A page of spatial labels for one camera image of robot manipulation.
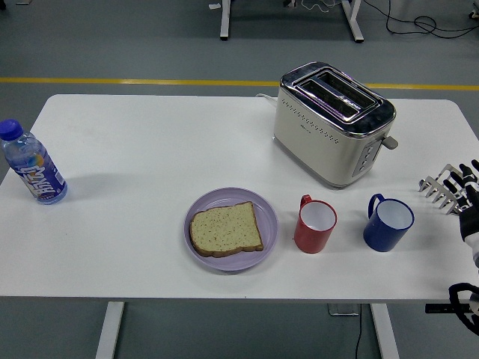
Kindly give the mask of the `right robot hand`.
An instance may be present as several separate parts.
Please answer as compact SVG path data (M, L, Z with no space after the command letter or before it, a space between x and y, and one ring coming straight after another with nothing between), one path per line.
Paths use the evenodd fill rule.
M461 174L451 172L451 178L443 184L455 197L460 209L460 233L463 241L472 250L472 259L478 267L478 176L472 168L459 164Z

